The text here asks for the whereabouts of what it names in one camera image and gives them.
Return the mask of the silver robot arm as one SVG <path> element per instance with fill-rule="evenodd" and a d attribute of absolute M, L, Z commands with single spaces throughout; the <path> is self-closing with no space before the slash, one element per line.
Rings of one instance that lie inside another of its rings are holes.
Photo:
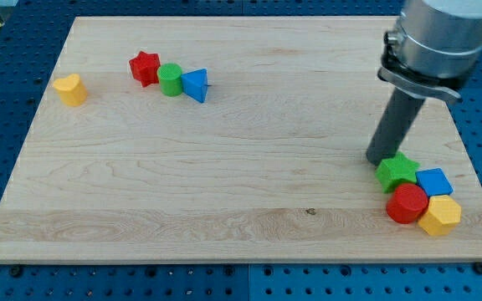
<path fill-rule="evenodd" d="M 378 77 L 395 98 L 460 102 L 482 51 L 482 0 L 408 0 L 383 41 Z"/>

